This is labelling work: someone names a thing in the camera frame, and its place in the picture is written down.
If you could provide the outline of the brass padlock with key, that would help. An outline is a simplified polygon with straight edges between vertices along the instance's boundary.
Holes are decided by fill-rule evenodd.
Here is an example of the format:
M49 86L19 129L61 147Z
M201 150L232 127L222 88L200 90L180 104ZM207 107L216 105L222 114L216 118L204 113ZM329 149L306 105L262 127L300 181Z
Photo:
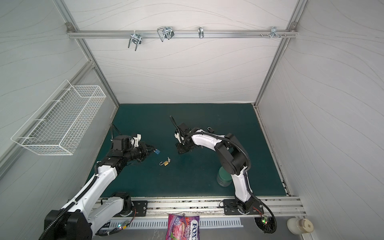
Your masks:
M170 162L171 162L171 159L168 158L166 161L164 161L164 162L160 162L159 165L160 165L160 166L167 166Z

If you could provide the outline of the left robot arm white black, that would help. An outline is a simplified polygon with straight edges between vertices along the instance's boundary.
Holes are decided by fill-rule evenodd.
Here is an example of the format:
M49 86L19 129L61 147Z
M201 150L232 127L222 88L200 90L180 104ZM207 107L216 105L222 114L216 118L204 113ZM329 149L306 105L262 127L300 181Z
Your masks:
M111 140L111 148L102 161L95 164L94 175L60 210L50 211L44 220L41 240L91 240L116 214L130 211L130 197L110 197L96 210L93 206L105 189L131 161L141 163L159 150L135 137L120 135Z

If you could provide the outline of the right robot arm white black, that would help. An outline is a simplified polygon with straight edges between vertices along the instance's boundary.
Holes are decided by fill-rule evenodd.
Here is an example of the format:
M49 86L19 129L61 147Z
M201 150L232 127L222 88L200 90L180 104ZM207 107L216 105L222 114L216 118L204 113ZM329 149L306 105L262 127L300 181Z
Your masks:
M184 123L177 125L174 120L172 123L176 128L176 147L179 154L187 153L198 146L216 152L223 169L232 177L238 211L243 215L248 214L256 197L248 177L251 160L238 139L233 134L216 135L211 127L204 131L200 128L191 129Z

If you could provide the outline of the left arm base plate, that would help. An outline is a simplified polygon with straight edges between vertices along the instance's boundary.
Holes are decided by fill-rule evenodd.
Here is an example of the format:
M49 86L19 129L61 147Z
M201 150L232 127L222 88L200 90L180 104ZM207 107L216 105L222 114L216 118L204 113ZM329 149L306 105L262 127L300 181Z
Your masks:
M131 201L124 203L123 209L116 217L145 217L147 214L148 201Z

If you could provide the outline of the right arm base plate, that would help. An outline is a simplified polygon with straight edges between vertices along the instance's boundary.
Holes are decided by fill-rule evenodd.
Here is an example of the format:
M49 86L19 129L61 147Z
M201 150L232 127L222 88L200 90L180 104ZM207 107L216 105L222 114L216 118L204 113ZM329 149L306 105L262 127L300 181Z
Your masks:
M224 209L226 216L242 216L242 215L256 215L263 216L265 214L264 207L258 201L253 201L252 205L247 210L242 210L236 199L224 199L219 203L219 207Z

